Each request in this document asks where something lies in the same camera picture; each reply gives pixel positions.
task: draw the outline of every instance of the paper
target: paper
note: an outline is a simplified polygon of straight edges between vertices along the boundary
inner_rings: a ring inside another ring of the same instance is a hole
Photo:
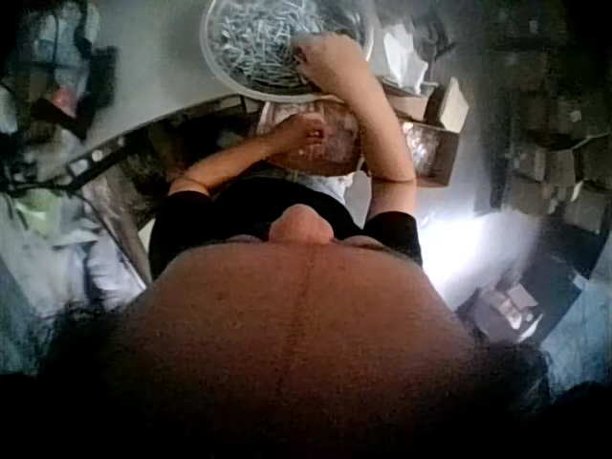
[[[388,79],[400,88],[421,94],[421,85],[429,64],[414,50],[414,37],[403,24],[385,29],[384,49],[389,64]]]

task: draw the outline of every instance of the forearm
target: forearm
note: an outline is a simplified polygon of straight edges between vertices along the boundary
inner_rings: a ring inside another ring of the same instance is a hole
[[[170,194],[190,189],[210,194],[273,153],[273,147],[266,139],[249,139],[238,146],[204,158],[190,167],[172,184]]]
[[[416,180],[412,155],[398,118],[380,83],[347,100],[361,126],[363,156],[374,179],[408,183]]]

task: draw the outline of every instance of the bright light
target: bright light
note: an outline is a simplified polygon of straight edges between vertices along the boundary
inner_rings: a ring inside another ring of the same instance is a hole
[[[425,272],[443,291],[478,257],[485,217],[471,220],[434,220],[421,231]]]

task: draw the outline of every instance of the floor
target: floor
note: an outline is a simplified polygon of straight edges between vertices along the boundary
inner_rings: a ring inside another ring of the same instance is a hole
[[[575,283],[582,294],[541,346],[554,395],[580,383],[612,383],[612,239],[591,279]]]
[[[504,155],[508,125],[504,122],[505,95],[492,77],[487,45],[486,18],[492,17],[494,7],[469,0],[378,0],[377,4],[383,25],[418,17],[435,7],[448,35],[459,43],[435,63],[431,79],[448,84],[456,77],[470,114],[450,186],[420,189],[417,214],[426,272],[454,310],[476,288],[494,283],[507,270],[522,271],[540,227],[535,217],[490,205],[498,185],[492,179],[492,164]],[[474,28],[474,24],[484,27]],[[358,223],[365,218],[368,188],[367,178],[361,175],[347,195]]]

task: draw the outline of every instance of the white table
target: white table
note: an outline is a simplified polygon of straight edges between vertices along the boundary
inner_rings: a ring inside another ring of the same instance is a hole
[[[119,48],[113,104],[80,153],[187,107],[233,94],[200,51],[208,0],[99,0],[97,46]]]

